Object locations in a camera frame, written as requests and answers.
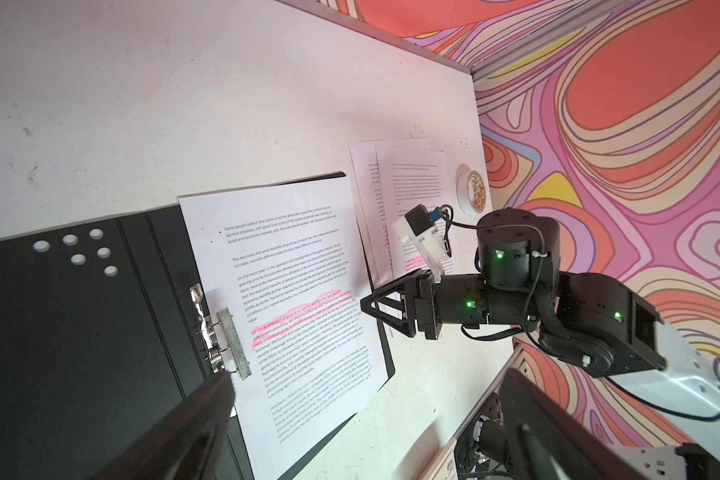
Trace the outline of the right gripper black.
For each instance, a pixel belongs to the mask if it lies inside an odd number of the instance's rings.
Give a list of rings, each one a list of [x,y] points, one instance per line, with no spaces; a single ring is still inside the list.
[[[360,301],[363,313],[408,338],[418,331],[426,339],[437,339],[444,324],[466,329],[487,325],[488,305],[487,285],[479,274],[445,275],[436,282],[433,274],[421,271],[376,288]],[[406,312],[413,307],[415,321]]]

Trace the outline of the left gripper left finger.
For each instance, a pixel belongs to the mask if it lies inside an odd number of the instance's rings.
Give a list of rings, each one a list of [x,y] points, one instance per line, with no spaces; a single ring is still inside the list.
[[[93,477],[213,479],[234,400],[230,375],[212,375]]]

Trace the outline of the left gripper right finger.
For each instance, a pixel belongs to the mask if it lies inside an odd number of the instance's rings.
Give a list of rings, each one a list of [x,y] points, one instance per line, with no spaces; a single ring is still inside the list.
[[[499,388],[515,479],[640,479],[642,475],[592,436],[517,370]]]

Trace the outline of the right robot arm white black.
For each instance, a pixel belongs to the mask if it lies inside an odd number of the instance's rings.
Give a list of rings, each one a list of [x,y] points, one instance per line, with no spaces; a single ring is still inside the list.
[[[720,358],[708,359],[656,308],[619,280],[560,267],[560,226],[549,217],[505,208],[473,227],[476,269],[449,274],[451,254],[436,222],[455,224],[449,206],[416,206],[395,223],[425,267],[362,299],[362,311],[407,337],[439,337],[446,324],[476,339],[525,334],[550,357],[605,380],[660,413],[720,462]]]

